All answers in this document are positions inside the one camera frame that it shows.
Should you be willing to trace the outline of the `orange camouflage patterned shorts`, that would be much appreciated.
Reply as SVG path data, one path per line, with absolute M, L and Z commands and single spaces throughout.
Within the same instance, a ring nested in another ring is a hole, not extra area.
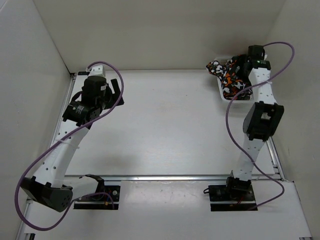
M 246 62 L 247 55 L 241 54 L 228 59 L 225 64 L 214 60 L 206 65 L 208 72 L 219 79 L 226 100 L 231 100 L 238 92 L 251 86 L 249 78 L 242 72 Z

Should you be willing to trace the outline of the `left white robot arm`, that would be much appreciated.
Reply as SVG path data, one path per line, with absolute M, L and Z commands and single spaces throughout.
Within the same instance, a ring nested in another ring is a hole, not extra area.
M 58 131 L 57 147 L 45 159 L 32 177 L 24 177 L 21 188 L 35 202 L 63 212 L 72 200 L 89 195 L 100 200 L 105 194 L 100 176 L 86 174 L 74 182 L 67 182 L 65 174 L 80 142 L 92 127 L 92 121 L 102 111 L 124 104 L 116 78 L 107 82 L 103 76 L 88 76 L 81 91 L 67 105 Z

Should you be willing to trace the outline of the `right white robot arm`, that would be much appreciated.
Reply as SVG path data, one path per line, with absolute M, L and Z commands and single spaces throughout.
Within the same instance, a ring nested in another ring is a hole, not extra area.
M 244 151 L 240 153 L 224 188 L 224 193 L 230 200 L 236 200 L 250 191 L 254 163 L 266 141 L 274 135 L 284 114 L 284 107 L 277 104 L 271 84 L 267 82 L 271 76 L 271 64 L 265 59 L 263 46 L 248 47 L 241 73 L 252 85 L 258 86 L 252 90 L 254 103 L 243 121 Z

